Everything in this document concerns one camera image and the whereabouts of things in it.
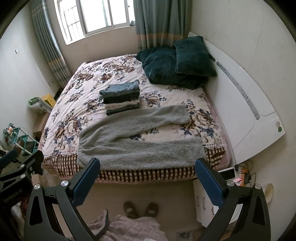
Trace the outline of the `grey fleece pants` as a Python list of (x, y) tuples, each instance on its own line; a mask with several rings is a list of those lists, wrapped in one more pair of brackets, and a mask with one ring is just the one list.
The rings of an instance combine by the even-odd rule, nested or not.
[(190, 122), (183, 105), (129, 110), (103, 118), (79, 134), (77, 165), (84, 167), (91, 158), (104, 170), (148, 170), (194, 166), (205, 157), (199, 137), (165, 142), (133, 140), (132, 137), (169, 124)]

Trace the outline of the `white green storage rack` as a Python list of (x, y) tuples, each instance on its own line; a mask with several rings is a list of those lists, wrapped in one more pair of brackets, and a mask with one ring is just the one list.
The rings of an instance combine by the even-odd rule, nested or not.
[(39, 142), (22, 128), (9, 123), (9, 126), (3, 130), (4, 141), (16, 148), (22, 156), (30, 156), (38, 150)]

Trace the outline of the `white phone on cabinet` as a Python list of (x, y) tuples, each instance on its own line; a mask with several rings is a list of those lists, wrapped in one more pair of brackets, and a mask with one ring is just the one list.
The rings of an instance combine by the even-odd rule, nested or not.
[(226, 168), (218, 172), (224, 178), (224, 180), (231, 180), (236, 177), (234, 167)]

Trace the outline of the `yellow box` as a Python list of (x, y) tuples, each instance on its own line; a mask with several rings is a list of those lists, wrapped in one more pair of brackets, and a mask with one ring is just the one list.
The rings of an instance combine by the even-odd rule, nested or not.
[(42, 97), (42, 100), (44, 102), (46, 102), (48, 105), (50, 105), (52, 108), (55, 106), (56, 104), (56, 101), (55, 99), (52, 97), (51, 94), (47, 94), (45, 96)]

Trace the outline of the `brown slipper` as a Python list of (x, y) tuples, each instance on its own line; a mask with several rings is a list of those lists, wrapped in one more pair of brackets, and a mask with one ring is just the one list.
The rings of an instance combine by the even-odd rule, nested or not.
[(158, 213), (159, 213), (159, 206), (158, 206), (158, 204), (152, 202), (152, 203), (150, 203), (147, 206), (147, 208), (146, 208), (146, 210), (144, 212), (144, 216), (145, 217), (153, 217), (153, 218), (156, 218), (157, 215), (158, 215)]
[(136, 208), (135, 208), (135, 206), (133, 205), (132, 202), (126, 201), (123, 204), (123, 210), (125, 212), (126, 217), (131, 218), (131, 219), (139, 218), (137, 210), (136, 210)]

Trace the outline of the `right brown slipper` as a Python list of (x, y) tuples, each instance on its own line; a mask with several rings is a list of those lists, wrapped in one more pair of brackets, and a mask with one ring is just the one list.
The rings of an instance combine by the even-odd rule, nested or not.
[(157, 215), (158, 215), (158, 213), (159, 213), (159, 206), (158, 206), (158, 204), (152, 202), (152, 203), (150, 203), (147, 206), (147, 208), (146, 208), (146, 210), (144, 212), (144, 216), (145, 217), (153, 217), (153, 218), (156, 218)]

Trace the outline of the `floral bed blanket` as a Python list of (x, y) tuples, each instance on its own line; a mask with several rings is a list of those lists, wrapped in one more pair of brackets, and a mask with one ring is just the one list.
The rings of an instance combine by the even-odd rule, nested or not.
[(151, 84), (140, 61), (127, 54), (83, 63), (66, 85), (50, 113), (39, 144), (39, 150), (44, 154), (43, 166), (51, 175), (65, 178), (80, 170), (76, 163), (79, 133), (106, 117), (100, 90), (111, 84), (135, 80), (139, 81), (141, 108), (182, 104), (188, 110), (191, 122), (152, 128), (132, 136), (133, 140), (163, 142), (199, 138), (210, 165), (217, 170), (229, 166), (226, 134), (204, 90)]

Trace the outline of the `folded dark grey garment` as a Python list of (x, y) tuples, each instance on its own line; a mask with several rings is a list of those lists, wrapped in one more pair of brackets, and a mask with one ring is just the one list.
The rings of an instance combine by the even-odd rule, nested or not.
[(121, 112), (124, 112), (124, 111), (127, 111), (127, 110), (134, 110), (134, 109), (138, 109), (140, 108), (140, 103), (137, 103), (137, 104), (129, 104), (125, 107), (122, 107), (122, 108), (117, 108), (117, 109), (114, 109), (114, 110), (107, 110), (106, 111), (106, 115), (109, 116), (109, 115), (112, 115), (112, 114), (115, 114), (115, 113), (121, 113)]

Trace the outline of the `folded white garment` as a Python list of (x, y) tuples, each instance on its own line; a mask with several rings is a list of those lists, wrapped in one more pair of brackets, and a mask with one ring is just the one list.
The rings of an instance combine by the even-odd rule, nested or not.
[(125, 101), (125, 102), (120, 102), (120, 103), (110, 103), (110, 104), (105, 104), (105, 109), (106, 110), (115, 110), (119, 108), (124, 108), (128, 105), (137, 105), (140, 103), (139, 99), (133, 100), (133, 101)]

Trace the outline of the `folded black garment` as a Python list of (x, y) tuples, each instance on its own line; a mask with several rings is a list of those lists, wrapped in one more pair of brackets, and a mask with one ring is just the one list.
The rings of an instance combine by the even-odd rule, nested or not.
[(139, 99), (139, 92), (134, 92), (130, 94), (114, 96), (114, 97), (107, 97), (103, 99), (104, 104), (111, 104), (111, 103), (122, 103), (122, 102), (130, 102)]

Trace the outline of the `grey striped curtain left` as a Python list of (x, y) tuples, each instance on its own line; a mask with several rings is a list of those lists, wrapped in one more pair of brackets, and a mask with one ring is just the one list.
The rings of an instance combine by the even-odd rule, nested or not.
[(35, 33), (46, 62), (57, 84), (64, 89), (71, 78), (70, 70), (60, 51), (52, 30), (45, 1), (31, 1), (31, 14)]

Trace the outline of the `dark teal pillow back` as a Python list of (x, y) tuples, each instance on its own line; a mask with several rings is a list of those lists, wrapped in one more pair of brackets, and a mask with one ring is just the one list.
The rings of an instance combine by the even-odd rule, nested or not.
[(174, 46), (176, 48), (175, 72), (205, 77), (217, 75), (202, 36), (178, 40)]

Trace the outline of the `dark teal pillow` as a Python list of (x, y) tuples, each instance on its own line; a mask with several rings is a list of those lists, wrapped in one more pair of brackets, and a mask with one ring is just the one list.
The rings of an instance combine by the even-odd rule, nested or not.
[(142, 63), (143, 70), (151, 84), (175, 85), (187, 89), (203, 87), (208, 77), (179, 74), (175, 72), (176, 49), (174, 47), (153, 47), (138, 52), (136, 59)]
[(175, 72), (205, 77), (217, 75), (202, 36), (178, 40), (174, 46), (176, 48)]

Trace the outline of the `dark teal pillow front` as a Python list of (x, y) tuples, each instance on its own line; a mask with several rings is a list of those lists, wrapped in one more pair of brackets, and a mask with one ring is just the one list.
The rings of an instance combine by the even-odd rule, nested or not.
[(203, 87), (208, 77), (179, 74), (175, 72), (176, 49), (174, 47), (153, 47), (138, 52), (136, 59), (142, 63), (143, 70), (151, 84), (175, 85), (187, 89)]

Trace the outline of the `window with white frame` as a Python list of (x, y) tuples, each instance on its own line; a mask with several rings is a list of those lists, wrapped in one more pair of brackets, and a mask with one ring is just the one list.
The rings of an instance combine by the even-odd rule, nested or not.
[(67, 45), (96, 33), (134, 26), (133, 1), (54, 1), (60, 29)]

